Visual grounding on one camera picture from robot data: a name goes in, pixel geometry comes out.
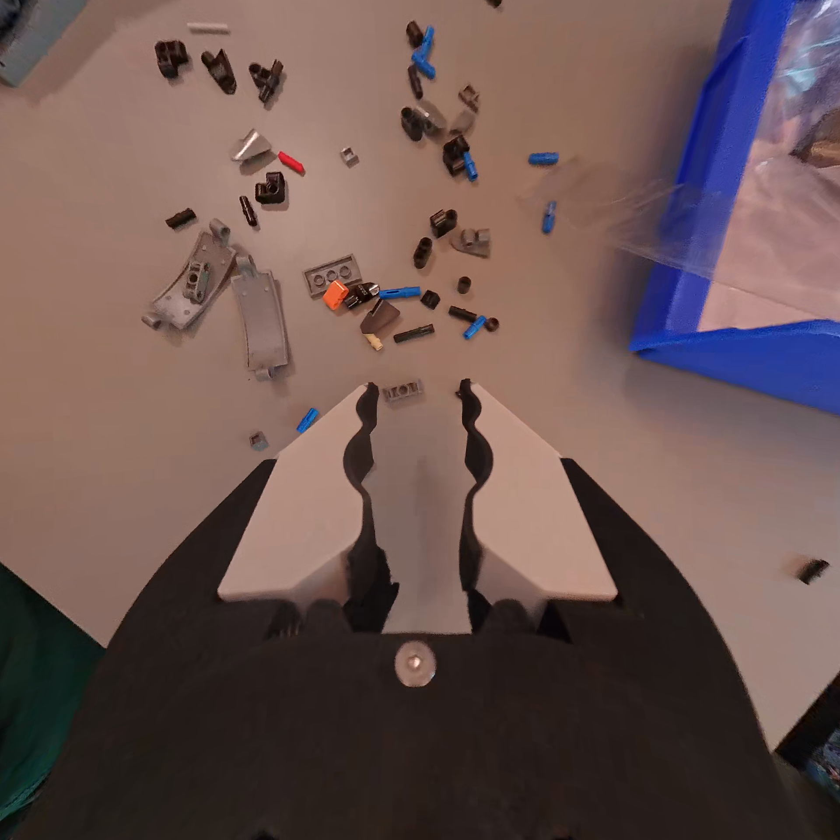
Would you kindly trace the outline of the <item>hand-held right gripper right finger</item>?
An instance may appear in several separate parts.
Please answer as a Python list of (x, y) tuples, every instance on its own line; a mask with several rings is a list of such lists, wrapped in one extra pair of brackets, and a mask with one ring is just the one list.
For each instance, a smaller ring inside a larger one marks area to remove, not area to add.
[(511, 601), (539, 623), (551, 602), (618, 596), (560, 452), (486, 388), (458, 388), (467, 434), (458, 573), (474, 627)]

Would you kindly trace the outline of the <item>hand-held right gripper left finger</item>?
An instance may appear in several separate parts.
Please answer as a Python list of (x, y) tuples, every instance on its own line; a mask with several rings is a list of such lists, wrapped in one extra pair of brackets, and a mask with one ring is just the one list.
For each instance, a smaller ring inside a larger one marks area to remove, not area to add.
[(380, 389), (360, 385), (276, 457), (222, 578), (224, 602), (278, 600), (300, 614), (338, 603), (355, 632), (381, 632), (399, 590), (364, 480)]

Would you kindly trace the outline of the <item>grey lego car model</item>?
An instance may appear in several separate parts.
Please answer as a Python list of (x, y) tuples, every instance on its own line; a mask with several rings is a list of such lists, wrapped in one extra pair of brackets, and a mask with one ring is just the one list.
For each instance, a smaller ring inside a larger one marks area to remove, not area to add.
[(18, 88), (88, 1), (2, 1), (1, 81)]

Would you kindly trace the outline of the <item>scattered loose lego pieces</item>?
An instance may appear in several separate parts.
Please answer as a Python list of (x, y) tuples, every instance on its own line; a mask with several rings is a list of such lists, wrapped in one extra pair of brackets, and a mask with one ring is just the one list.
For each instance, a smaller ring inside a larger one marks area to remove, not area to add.
[[(409, 42), (416, 47), (413, 63), (408, 68), (408, 76), (414, 79), (417, 72), (420, 71), (421, 65), (425, 61), (427, 47), (432, 44), (434, 39), (434, 28), (427, 28), (425, 33), (417, 26), (416, 22), (411, 22), (407, 26), (407, 35)], [(190, 64), (191, 59), (187, 53), (186, 47), (181, 40), (159, 40), (154, 44), (154, 55), (159, 71), (164, 79), (168, 81), (176, 81), (179, 78), (179, 71), (182, 67)], [(205, 51), (202, 55), (202, 62), (208, 69), (211, 78), (227, 95), (233, 95), (237, 89), (237, 82), (235, 74), (232, 70), (230, 62), (224, 49), (220, 49), (217, 54)], [(263, 67), (260, 63), (253, 63), (248, 66), (248, 72), (252, 76), (253, 81), (257, 86), (259, 92), (259, 100), (267, 103), (277, 92), (280, 84), (284, 68), (281, 62), (276, 60), (271, 67)], [(440, 126), (429, 116), (431, 112), (427, 112), (417, 105), (417, 108), (412, 110), (408, 108), (403, 110), (403, 116), (414, 119), (416, 128), (419, 132), (419, 139), (424, 136), (424, 131), (428, 129), (433, 133), (433, 130), (438, 130)], [(458, 143), (464, 140), (461, 134), (453, 134), (452, 140), (447, 150), (444, 150), (444, 162), (447, 165), (453, 165), (451, 172), (458, 173), (465, 170), (466, 158), (469, 158), (469, 153), (460, 153), (461, 146)], [(249, 163), (255, 159), (264, 158), (272, 152), (270, 143), (266, 138), (255, 130), (251, 130), (243, 140), (237, 141), (232, 153), (232, 161), (237, 164)], [(280, 205), (287, 197), (287, 183), (282, 171), (268, 171), (262, 182), (255, 184), (255, 200), (261, 206)], [(437, 215), (432, 216), (432, 229), (434, 236), (445, 237), (449, 236), (448, 232), (455, 229), (456, 213), (454, 210), (441, 211)], [(452, 239), (451, 244), (456, 249), (467, 253), (470, 249), (481, 256), (483, 251), (479, 253), (481, 248), (486, 245), (489, 247), (489, 234), (487, 231), (481, 233), (477, 230), (468, 229), (463, 235), (458, 235), (460, 239), (455, 241)], [(384, 317), (386, 315), (385, 304), (390, 299), (409, 298), (414, 296), (417, 298), (421, 295), (419, 287), (411, 287), (404, 289), (381, 290), (371, 283), (363, 283), (358, 267), (354, 261), (354, 257), (343, 257), (338, 261), (333, 261), (328, 265), (320, 268), (311, 269), (304, 272), (310, 286), (311, 294), (317, 298), (323, 298), (329, 307), (332, 309), (340, 308), (341, 305), (346, 304), (351, 308), (351, 304), (361, 304), (363, 299), (375, 300), (374, 309)], [(796, 572), (797, 580), (805, 584), (810, 584), (816, 580), (821, 574), (824, 574), (829, 568), (827, 561), (819, 559), (809, 559)]]

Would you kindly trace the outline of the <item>person's green shirt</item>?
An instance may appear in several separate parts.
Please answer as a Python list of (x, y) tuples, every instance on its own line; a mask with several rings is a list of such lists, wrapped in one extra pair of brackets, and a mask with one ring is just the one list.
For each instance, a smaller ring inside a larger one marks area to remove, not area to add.
[(104, 648), (1, 567), (1, 831), (10, 838), (53, 770)]

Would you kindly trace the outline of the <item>pile of clear plastic bags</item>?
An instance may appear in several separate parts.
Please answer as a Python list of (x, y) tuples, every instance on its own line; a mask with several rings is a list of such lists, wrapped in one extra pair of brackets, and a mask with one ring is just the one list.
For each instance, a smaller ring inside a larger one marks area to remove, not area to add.
[(722, 233), (722, 199), (673, 176), (642, 177), (583, 155), (546, 168), (522, 202), (568, 233), (708, 279), (714, 291), (838, 320), (838, 2), (794, 2)]

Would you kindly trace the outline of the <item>blue plastic bin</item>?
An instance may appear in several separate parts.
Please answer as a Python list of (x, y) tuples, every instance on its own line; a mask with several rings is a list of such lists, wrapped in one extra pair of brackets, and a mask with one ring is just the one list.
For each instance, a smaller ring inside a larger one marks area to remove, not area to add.
[[(722, 199), (720, 222), (688, 213), (690, 235), (724, 233), (784, 31), (795, 2), (731, 2), (715, 64), (700, 91), (677, 184)], [(652, 268), (630, 351), (648, 361), (705, 375), (838, 415), (838, 322), (714, 291), (705, 277)]]

